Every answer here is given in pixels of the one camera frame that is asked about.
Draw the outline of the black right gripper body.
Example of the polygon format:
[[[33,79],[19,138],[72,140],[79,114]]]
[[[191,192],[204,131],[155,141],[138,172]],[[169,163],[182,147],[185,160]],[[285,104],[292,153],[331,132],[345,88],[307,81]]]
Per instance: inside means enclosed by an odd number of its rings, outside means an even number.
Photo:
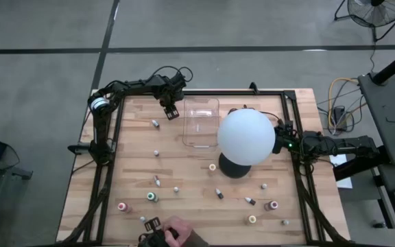
[[[288,148],[289,147],[289,141],[288,138],[285,136],[277,136],[275,140],[274,147],[272,149],[273,154],[280,154],[281,150],[283,148]]]

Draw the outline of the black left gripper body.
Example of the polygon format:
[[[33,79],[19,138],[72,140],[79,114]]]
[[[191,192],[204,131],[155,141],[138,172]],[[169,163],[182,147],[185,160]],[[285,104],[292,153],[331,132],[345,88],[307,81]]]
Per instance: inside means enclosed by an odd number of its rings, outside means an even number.
[[[180,89],[165,87],[160,92],[159,102],[163,107],[170,107],[180,101]]]

